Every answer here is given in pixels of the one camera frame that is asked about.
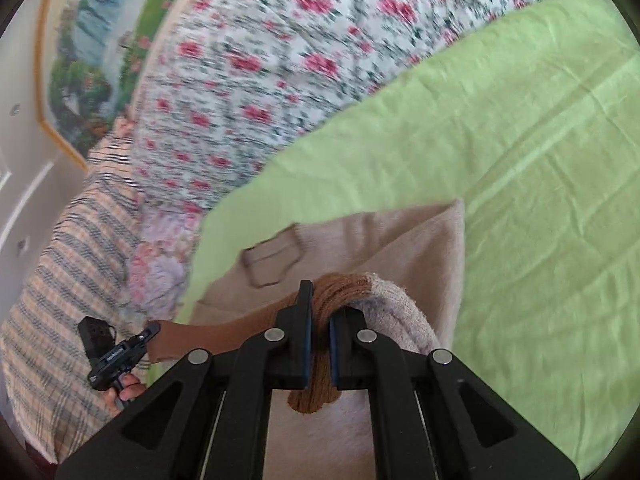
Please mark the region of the person's left hand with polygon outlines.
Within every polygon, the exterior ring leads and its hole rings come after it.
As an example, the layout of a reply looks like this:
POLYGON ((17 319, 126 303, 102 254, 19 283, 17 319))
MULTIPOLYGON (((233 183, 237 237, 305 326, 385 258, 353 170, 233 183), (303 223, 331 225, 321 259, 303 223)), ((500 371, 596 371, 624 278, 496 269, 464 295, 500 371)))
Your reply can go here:
POLYGON ((126 402, 136 400, 146 391, 146 385, 142 384, 141 380, 133 374, 122 375, 120 382, 122 383, 122 388, 119 392, 111 388, 103 393, 103 400, 113 417, 122 411, 118 402, 125 404, 126 402))

